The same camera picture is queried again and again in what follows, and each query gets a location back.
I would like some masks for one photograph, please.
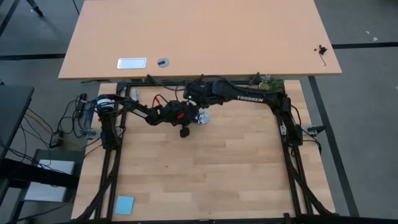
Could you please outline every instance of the blue sticky note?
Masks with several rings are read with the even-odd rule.
[[[120,215],[131,215],[132,205],[134,205],[133,196],[118,196],[118,201],[116,202],[115,214]]]

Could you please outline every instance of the wooden desk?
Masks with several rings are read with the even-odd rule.
[[[116,68],[119,58],[142,57],[145,69]],[[170,65],[160,68],[160,58]],[[85,1],[59,78],[257,72],[341,74],[313,0]]]
[[[285,86],[303,124],[310,124],[300,82],[286,81]],[[175,98],[174,92],[161,87],[138,89],[139,100],[149,105],[157,93]],[[99,89],[99,94],[115,92],[116,84],[102,84]],[[149,126],[140,117],[127,115],[116,197],[136,199],[132,215],[115,214],[113,220],[275,218],[285,212],[294,216],[279,130],[269,107],[232,101],[209,111],[211,121],[204,126],[191,124],[185,139],[179,137],[179,127]],[[93,126],[100,127],[98,117]],[[317,145],[305,142],[300,152],[308,186],[334,211]],[[86,157],[73,217],[96,194],[103,158],[102,149]]]

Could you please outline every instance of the rectangular metal plate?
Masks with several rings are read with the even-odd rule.
[[[147,58],[119,58],[118,69],[143,69],[147,66]]]

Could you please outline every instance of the red cable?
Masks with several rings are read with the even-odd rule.
[[[160,101],[157,99],[157,96],[155,97],[155,100],[160,105]]]

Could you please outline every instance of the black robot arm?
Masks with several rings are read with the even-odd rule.
[[[303,143],[301,127],[294,122],[290,98],[284,91],[257,90],[236,86],[227,80],[217,80],[204,85],[192,82],[186,87],[183,97],[194,101],[201,108],[215,104],[222,105],[231,100],[265,103],[282,121],[279,124],[280,131],[287,136],[287,142],[295,146],[301,146]]]
[[[182,125],[180,136],[189,135],[187,126],[197,121],[200,108],[208,108],[210,105],[222,105],[231,100],[250,101],[269,105],[273,114],[280,122],[280,131],[286,137],[286,142],[294,145],[302,145],[302,130],[295,124],[290,98],[284,91],[264,91],[253,88],[245,88],[233,85],[227,80],[200,83],[200,80],[189,83],[183,93],[187,101],[170,100],[165,106],[158,105],[148,108],[138,101],[126,96],[101,95],[96,101],[99,120],[102,124],[101,139],[105,149],[120,148],[119,136],[116,134],[114,120],[123,111],[132,112],[142,118],[149,125],[158,125],[161,122],[171,123],[173,126]],[[115,103],[123,106],[120,110],[114,110]]]

